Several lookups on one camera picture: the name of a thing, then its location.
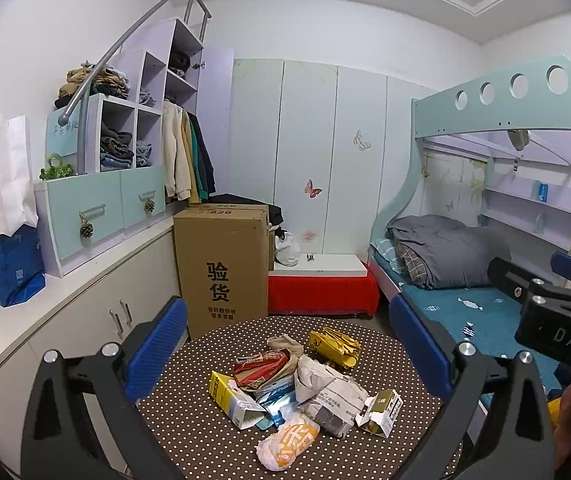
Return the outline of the small white green carton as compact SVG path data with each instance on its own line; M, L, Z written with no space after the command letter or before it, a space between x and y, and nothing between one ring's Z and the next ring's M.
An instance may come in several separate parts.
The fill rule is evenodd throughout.
M366 400L363 411L355 417L356 424L369 434L387 439L403 405L404 401L395 389L380 390Z

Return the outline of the yellow white milk carton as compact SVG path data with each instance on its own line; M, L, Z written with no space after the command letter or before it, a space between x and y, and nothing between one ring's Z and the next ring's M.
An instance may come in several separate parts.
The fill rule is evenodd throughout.
M209 395L224 411L238 430L250 429L264 419L267 411L246 394L228 375L212 371L208 385Z

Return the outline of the newspaper ball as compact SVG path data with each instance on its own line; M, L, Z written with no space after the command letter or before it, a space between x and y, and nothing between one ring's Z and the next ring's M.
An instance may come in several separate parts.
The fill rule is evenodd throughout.
M333 437L343 439L355 426L368 391L328 365L301 356L294 372L295 396L304 413Z

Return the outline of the yellow gold bag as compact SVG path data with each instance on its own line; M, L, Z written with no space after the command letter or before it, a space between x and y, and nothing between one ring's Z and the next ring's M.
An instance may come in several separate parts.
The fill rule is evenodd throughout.
M352 370L359 362L361 344L358 340L330 326L312 330L308 347L343 370Z

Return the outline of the red brown paper bag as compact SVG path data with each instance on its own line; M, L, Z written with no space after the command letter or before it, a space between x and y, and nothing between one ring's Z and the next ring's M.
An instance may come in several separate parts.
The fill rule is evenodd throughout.
M233 378L243 391L255 393L292 375L297 364L299 357L290 350L268 350L236 359Z

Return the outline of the orange white plastic wrapper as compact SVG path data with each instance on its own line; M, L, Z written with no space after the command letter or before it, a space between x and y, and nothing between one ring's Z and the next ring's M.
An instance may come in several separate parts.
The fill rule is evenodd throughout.
M256 455L264 468L278 472L290 468L317 440L320 426L301 411L287 414L278 431L256 446Z

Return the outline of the blue white packet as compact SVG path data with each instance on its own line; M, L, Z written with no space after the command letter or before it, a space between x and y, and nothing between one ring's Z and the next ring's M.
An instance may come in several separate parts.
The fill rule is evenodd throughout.
M274 382L258 394L257 403L264 409L264 415L256 426L260 430L278 428L285 422L285 416L295 411L297 405L294 376L290 375Z

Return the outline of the blue plastic bag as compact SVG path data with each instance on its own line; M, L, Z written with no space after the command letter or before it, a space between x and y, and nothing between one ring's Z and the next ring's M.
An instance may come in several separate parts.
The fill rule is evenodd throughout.
M0 235L0 306L22 304L45 287L37 229L21 226L12 236Z

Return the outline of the crumpled beige paper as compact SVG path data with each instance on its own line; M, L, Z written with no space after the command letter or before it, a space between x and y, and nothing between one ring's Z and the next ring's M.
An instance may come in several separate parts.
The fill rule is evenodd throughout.
M304 354L304 346L287 334L269 337L267 344L272 350L287 350L296 358L300 358Z

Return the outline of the tall brown cardboard box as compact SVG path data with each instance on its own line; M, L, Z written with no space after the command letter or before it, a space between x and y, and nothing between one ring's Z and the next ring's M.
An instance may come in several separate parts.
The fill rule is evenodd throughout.
M191 338L268 315L268 220L262 205L195 205L174 215Z

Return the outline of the white paper shopping bag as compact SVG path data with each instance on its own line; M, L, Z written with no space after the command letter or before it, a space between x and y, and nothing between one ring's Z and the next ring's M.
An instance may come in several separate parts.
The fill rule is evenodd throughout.
M12 236L22 226L38 226L29 122L25 116L6 119L0 115L0 235Z

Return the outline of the white plastic bag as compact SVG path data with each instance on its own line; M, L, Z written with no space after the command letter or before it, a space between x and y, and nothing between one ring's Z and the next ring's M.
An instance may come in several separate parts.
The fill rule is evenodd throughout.
M281 235L276 234L274 258L277 263L281 266L297 266L301 255L301 246L290 232L283 231Z

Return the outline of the teal bunk bed frame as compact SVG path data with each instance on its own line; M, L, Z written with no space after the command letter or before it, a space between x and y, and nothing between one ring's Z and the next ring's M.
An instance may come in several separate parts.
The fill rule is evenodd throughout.
M371 231L374 236L386 235L389 222L403 218L400 211L418 186L423 140L500 130L571 132L571 61L565 56L546 58L415 100L411 128L406 179L392 203L377 215ZM571 246L563 254L571 256ZM523 347L535 358L543 393L561 388L562 377L571 367Z

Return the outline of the red butterfly wall sticker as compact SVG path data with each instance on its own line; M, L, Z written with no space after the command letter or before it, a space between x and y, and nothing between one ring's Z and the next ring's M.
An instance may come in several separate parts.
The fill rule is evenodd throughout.
M310 198L310 200L313 200L322 193L322 188L316 188L314 186L313 180L309 179L306 182L304 192Z

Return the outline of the hanging clothes on rail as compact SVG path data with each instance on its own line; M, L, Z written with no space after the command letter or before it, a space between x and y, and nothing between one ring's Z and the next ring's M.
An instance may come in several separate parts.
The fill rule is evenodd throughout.
M216 192L216 183L200 123L169 100L163 103L162 145L166 195L189 204L205 203Z

